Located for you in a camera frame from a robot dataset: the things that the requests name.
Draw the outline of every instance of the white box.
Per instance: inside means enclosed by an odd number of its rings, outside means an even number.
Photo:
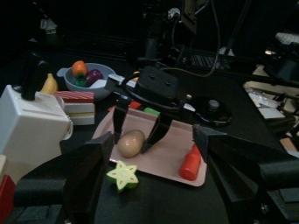
[[[53,95],[35,93],[26,101],[7,85],[0,99],[0,154],[6,174],[21,176],[61,154],[59,141],[70,136],[72,123]]]

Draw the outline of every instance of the black table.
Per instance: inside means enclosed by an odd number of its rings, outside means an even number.
[[[54,74],[61,67],[69,67],[76,60],[104,64],[112,67],[120,75],[133,72],[133,68],[124,61],[94,59],[55,52],[39,52],[39,55],[50,63]],[[23,61],[25,54],[0,69],[1,76],[5,77],[1,89],[3,85],[15,83]],[[232,122],[217,130],[276,150],[282,149],[240,83],[228,77],[216,75],[202,79],[177,73],[176,77],[181,88],[192,97],[204,95],[226,104],[232,112]],[[63,90],[62,79],[57,78],[57,80],[59,90]],[[63,151],[76,148],[90,139],[98,122],[116,100],[117,96],[112,94],[104,101],[96,103],[96,124],[74,126],[70,139],[59,143]],[[108,169],[113,168],[114,164],[110,163]],[[200,187],[176,183],[140,171],[136,172],[136,176],[140,182],[137,188],[121,193],[117,193],[116,186],[104,178],[94,223],[228,223],[224,203],[210,176],[209,163],[205,183]]]

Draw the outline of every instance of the egg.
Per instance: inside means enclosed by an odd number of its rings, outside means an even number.
[[[117,140],[116,150],[124,158],[133,157],[141,150],[145,134],[141,130],[129,130]]]

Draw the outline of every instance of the yellow star toy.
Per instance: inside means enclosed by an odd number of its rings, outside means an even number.
[[[116,189],[120,193],[125,188],[136,187],[137,178],[134,172],[136,165],[125,165],[124,162],[117,161],[116,169],[106,173],[106,178],[113,184],[116,184]]]

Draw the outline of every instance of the pink tray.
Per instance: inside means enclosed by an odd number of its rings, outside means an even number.
[[[113,133],[113,110],[106,114],[97,126],[92,138],[100,137],[108,131]],[[122,125],[122,134],[129,130],[141,130],[148,137],[154,125],[156,116],[142,111],[129,109]],[[110,158],[112,162],[121,160],[129,165],[136,165],[137,170],[150,173],[165,179],[172,179],[190,186],[201,186],[205,179],[206,164],[201,160],[197,178],[193,181],[185,180],[178,175],[178,169],[182,164],[184,156],[192,149],[192,126],[186,123],[172,121],[170,128],[164,138],[153,145],[148,151],[138,153],[134,157],[125,158],[117,153],[113,147]]]

